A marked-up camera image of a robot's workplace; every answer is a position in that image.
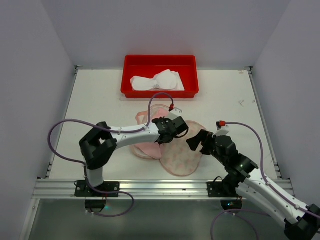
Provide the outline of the floral mesh laundry bag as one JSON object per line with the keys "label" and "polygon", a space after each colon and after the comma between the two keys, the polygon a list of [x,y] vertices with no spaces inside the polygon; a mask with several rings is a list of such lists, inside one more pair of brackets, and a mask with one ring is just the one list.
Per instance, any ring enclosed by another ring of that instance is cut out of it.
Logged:
{"label": "floral mesh laundry bag", "polygon": [[198,168],[202,155],[199,151],[190,150],[186,140],[195,137],[206,128],[201,124],[187,120],[189,132],[186,136],[175,139],[171,143],[139,143],[130,146],[131,152],[145,160],[158,160],[162,167],[171,175],[186,177]]}

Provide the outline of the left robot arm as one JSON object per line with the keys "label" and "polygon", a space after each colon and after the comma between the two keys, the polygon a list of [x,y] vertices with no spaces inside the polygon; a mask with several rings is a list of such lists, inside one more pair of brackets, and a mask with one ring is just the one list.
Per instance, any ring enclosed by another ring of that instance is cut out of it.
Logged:
{"label": "left robot arm", "polygon": [[112,128],[106,122],[100,122],[79,141],[85,161],[85,176],[92,187],[101,186],[104,182],[103,167],[114,151],[143,143],[168,144],[188,132],[185,120],[176,115],[154,118],[145,124],[129,127]]}

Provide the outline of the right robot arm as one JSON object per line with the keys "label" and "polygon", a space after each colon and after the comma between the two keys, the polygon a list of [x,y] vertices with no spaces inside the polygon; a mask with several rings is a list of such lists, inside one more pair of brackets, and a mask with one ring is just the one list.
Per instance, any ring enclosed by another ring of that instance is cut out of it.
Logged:
{"label": "right robot arm", "polygon": [[277,185],[255,162],[239,153],[231,137],[201,130],[186,142],[192,151],[201,145],[200,153],[213,156],[227,172],[222,181],[207,183],[209,197],[251,201],[283,226],[290,240],[311,240],[320,230],[320,208],[298,200]]}

